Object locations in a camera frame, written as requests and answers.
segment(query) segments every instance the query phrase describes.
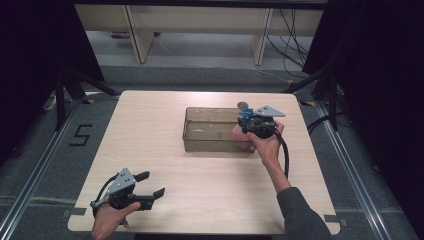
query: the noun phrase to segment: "black cable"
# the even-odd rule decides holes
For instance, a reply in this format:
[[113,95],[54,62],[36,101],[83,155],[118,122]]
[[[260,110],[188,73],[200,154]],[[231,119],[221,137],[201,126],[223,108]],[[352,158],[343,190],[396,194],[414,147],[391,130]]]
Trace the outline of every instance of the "black cable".
[[109,183],[114,181],[118,175],[119,175],[119,173],[117,173],[115,176],[113,176],[113,177],[109,178],[109,180],[107,180],[107,182],[103,185],[102,189],[100,189],[99,195],[97,195],[97,198],[96,198],[96,200],[94,200],[94,202],[98,202],[100,200],[100,198],[102,197],[103,191],[105,190],[107,185],[109,185]]
[[298,52],[301,52],[301,50],[300,49],[302,49],[303,51],[305,51],[306,52],[306,54],[308,54],[309,52],[308,52],[308,50],[306,50],[304,47],[302,47],[302,45],[300,45],[299,44],[299,42],[297,41],[297,36],[296,36],[296,32],[295,32],[295,24],[294,24],[294,21],[295,21],[295,18],[296,18],[296,14],[295,14],[295,11],[294,10],[292,10],[292,29],[294,29],[294,34],[293,34],[293,30],[292,29],[290,29],[290,26],[289,26],[289,24],[288,24],[288,22],[287,22],[287,20],[286,20],[286,18],[284,17],[284,14],[283,14],[283,11],[280,9],[280,13],[281,13],[281,16],[283,17],[283,20],[284,20],[284,23],[286,24],[286,26],[287,26],[287,29],[289,30],[289,33],[290,33],[290,35],[289,35],[289,40],[290,40],[290,38],[293,38],[293,41],[296,43],[296,46],[297,46],[297,51]]
[[296,43],[296,46],[297,46],[297,49],[298,49],[297,54],[299,54],[300,61],[302,62],[302,64],[305,64],[305,57],[303,56],[303,54],[300,53],[300,48],[299,48],[300,45],[297,42],[297,38],[296,38],[296,26],[294,24],[295,19],[296,19],[296,10],[292,9],[292,30],[291,30],[291,35],[292,35],[292,38],[293,38],[294,42]]
[[[346,113],[344,111],[341,111],[341,112],[337,112],[336,113],[336,116],[344,115],[344,114],[346,114]],[[330,119],[330,116],[329,115],[325,115],[323,117],[318,118],[317,120],[315,120],[311,124],[309,124],[308,127],[307,127],[308,132],[309,132],[309,135],[311,135],[312,131],[315,129],[316,126],[318,126],[320,123],[322,123],[322,122],[324,122],[326,120],[329,120],[329,119]]]
[[283,55],[284,57],[288,58],[290,61],[292,61],[293,63],[295,63],[297,66],[299,67],[303,67],[303,64],[296,61],[296,59],[290,57],[289,55],[287,55],[285,52],[281,51],[277,46],[274,45],[274,43],[271,41],[271,39],[269,38],[269,36],[267,36],[269,43],[271,44],[272,47],[274,47],[274,49],[281,55]]
[[288,58],[290,61],[292,61],[293,63],[295,63],[295,64],[297,64],[299,67],[301,67],[301,68],[303,68],[303,65],[301,64],[301,63],[299,63],[298,61],[296,61],[294,58],[292,58],[292,57],[290,57],[290,56],[288,56],[286,53],[284,53],[284,52],[282,52],[277,46],[275,46],[274,45],[274,43],[271,41],[271,39],[269,39],[269,37],[267,36],[267,38],[268,38],[268,41],[269,41],[269,43],[271,44],[271,46],[277,51],[277,53],[279,53],[279,54],[281,54],[282,56],[283,56],[283,66],[284,66],[284,70],[288,73],[288,74],[290,74],[290,75],[292,75],[293,77],[297,77],[297,78],[305,78],[305,77],[302,77],[302,76],[298,76],[298,75],[295,75],[295,74],[293,74],[293,73],[291,73],[289,70],[287,70],[287,67],[286,67],[286,58]]
[[287,144],[284,141],[283,137],[281,136],[281,133],[277,129],[275,129],[274,134],[275,134],[275,136],[277,136],[278,140],[280,141],[281,145],[283,146],[284,174],[286,175],[286,178],[289,178],[289,150],[287,148]]

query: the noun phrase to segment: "metal rail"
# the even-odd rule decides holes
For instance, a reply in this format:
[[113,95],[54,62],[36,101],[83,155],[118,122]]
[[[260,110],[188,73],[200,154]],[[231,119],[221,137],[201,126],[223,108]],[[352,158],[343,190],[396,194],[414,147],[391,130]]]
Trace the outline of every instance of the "metal rail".
[[25,183],[25,186],[19,193],[18,197],[16,198],[15,202],[13,203],[6,217],[2,220],[0,225],[0,236],[2,240],[10,239],[10,237],[12,236],[12,233],[15,230],[16,226],[18,225],[19,220],[21,219],[31,199],[31,196],[34,194],[35,189],[38,187],[39,183],[41,182],[41,179],[44,176],[44,173],[46,172],[51,162],[51,159],[53,158],[60,144],[60,141],[63,138],[64,133],[69,127],[69,123],[75,111],[81,105],[81,102],[82,100],[80,99],[80,100],[74,100],[71,103],[70,109],[68,110],[68,114],[69,114],[68,118],[66,119],[62,127],[53,134],[52,139],[50,140],[49,144],[44,150],[40,160],[38,160],[38,163],[35,166],[34,170],[32,171],[27,182]]
[[[325,108],[325,105],[322,102],[317,102],[318,113],[321,117],[327,116],[328,112]],[[377,207],[372,201],[365,185],[359,176],[358,171],[355,168],[355,164],[352,162],[338,132],[333,130],[333,127],[328,121],[324,122],[325,128],[327,130],[328,136],[333,143],[334,148],[340,158],[340,162],[343,165],[343,168],[346,171],[347,177],[350,184],[358,198],[359,204],[361,205],[365,216],[368,219],[368,222],[374,232],[374,235],[377,239],[389,240],[392,239],[390,236],[387,227],[381,217]]]

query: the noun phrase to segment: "human hand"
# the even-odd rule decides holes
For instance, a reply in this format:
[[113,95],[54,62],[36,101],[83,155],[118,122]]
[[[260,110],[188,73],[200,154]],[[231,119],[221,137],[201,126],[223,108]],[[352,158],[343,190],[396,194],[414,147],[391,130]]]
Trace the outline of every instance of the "human hand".
[[[277,130],[283,133],[284,125],[278,121],[274,121],[277,126]],[[278,153],[280,151],[281,143],[277,136],[272,135],[267,139],[262,139],[256,136],[254,133],[247,133],[249,139],[255,144],[252,150],[257,150],[259,156],[262,159],[262,164],[266,167],[280,167],[278,161]]]
[[137,211],[140,207],[139,202],[134,202],[121,210],[113,208],[109,203],[103,204],[97,210],[91,236],[96,240],[108,239],[120,224],[129,228],[126,216]]

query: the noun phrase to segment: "black curtain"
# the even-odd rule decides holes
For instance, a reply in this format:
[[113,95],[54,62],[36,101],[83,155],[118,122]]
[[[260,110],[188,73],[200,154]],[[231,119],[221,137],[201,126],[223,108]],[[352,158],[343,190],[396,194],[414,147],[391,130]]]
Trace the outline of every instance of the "black curtain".
[[1,165],[42,112],[61,68],[104,79],[70,1],[1,1],[0,32]]

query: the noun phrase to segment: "floor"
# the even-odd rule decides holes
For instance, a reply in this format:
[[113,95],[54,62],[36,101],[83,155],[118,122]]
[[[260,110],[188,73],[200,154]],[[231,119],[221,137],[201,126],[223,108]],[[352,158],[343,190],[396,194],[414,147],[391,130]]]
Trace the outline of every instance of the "floor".
[[[263,74],[275,80],[287,81],[287,77],[273,74],[278,71],[284,71],[286,75],[293,79],[299,79],[296,76],[304,77],[305,74],[299,73],[301,68],[292,63],[276,52],[267,42],[264,52],[264,59],[261,66],[253,64],[253,57],[250,49],[249,36],[240,35],[212,35],[212,34],[180,34],[180,33],[162,33],[155,38],[149,51],[148,58],[144,64],[136,63],[134,52],[129,39],[111,38],[109,32],[87,32],[90,42],[93,46],[99,65],[104,71],[113,67],[127,67],[129,71],[148,68],[206,68],[208,70],[246,70],[255,74]],[[280,39],[278,36],[270,37],[271,41],[284,52],[285,45],[283,40],[288,41],[287,37]],[[298,38],[298,42],[307,50],[312,42],[312,38]],[[287,55],[302,62],[296,46],[293,49],[287,48]],[[111,84],[118,86],[123,82],[131,85],[130,81],[137,81],[137,78],[126,78],[125,75],[115,74],[114,76],[105,76]],[[310,87],[300,91],[302,97],[308,99]],[[99,101],[97,108],[90,108],[90,105],[83,104],[78,110],[80,116],[90,116],[93,113],[107,117],[99,118],[99,133],[104,132],[107,127],[108,117],[111,116],[116,101]],[[306,124],[310,124],[321,116],[320,109],[325,111],[325,107],[300,106],[305,117]],[[356,134],[349,119],[338,119],[340,124],[339,133],[334,134],[327,125],[317,127],[311,134],[311,140],[324,178],[329,188],[334,207],[339,217],[342,231],[334,236],[334,239],[418,239],[411,229],[408,220],[398,207],[396,200],[390,194],[390,190],[385,185],[384,180],[378,172],[370,168],[372,159],[365,147],[361,144],[360,136]],[[81,122],[90,121],[90,119],[79,119],[80,122],[72,123],[78,126]],[[20,156],[28,158],[29,162],[9,161],[6,167],[0,169],[0,213],[6,215],[8,209],[13,203],[14,196],[18,196],[20,190],[28,184],[29,173],[37,167],[38,158],[31,156],[41,156],[45,151],[45,146],[53,137],[51,125],[54,125],[54,110],[51,114],[39,119],[39,127],[34,128],[32,139],[26,141],[33,149],[32,155]],[[343,153],[336,151],[334,139],[340,139],[348,151],[348,159],[343,160]],[[101,134],[93,137],[95,141],[101,141]],[[50,163],[49,170],[45,173],[38,184],[40,187],[33,192],[30,207],[25,210],[22,219],[16,227],[12,239],[25,239],[34,232],[35,239],[51,238],[52,233],[55,236],[62,236],[66,229],[66,209],[72,207],[75,203],[75,197],[78,196],[78,188],[66,188],[57,185],[68,186],[69,184],[79,186],[83,184],[84,179],[75,178],[75,172],[84,176],[87,173],[90,162],[84,162],[83,158],[92,158],[96,153],[96,148],[91,148],[82,153],[69,152],[60,147],[54,150],[56,158],[72,159],[72,161]],[[361,205],[361,199],[358,197],[355,186],[352,185],[350,175],[348,174],[349,161],[353,159],[355,170],[358,171],[360,181],[368,189],[367,194],[371,199],[372,205],[376,206],[378,216],[383,218],[384,226],[387,227],[389,237],[379,236],[378,230],[373,229],[372,216],[367,215],[366,209]],[[55,219],[57,224],[50,223],[47,219]],[[87,233],[69,233],[66,232],[66,239],[90,239]],[[128,239],[127,235],[115,235],[116,239]],[[274,239],[282,239],[281,236],[274,236]]]

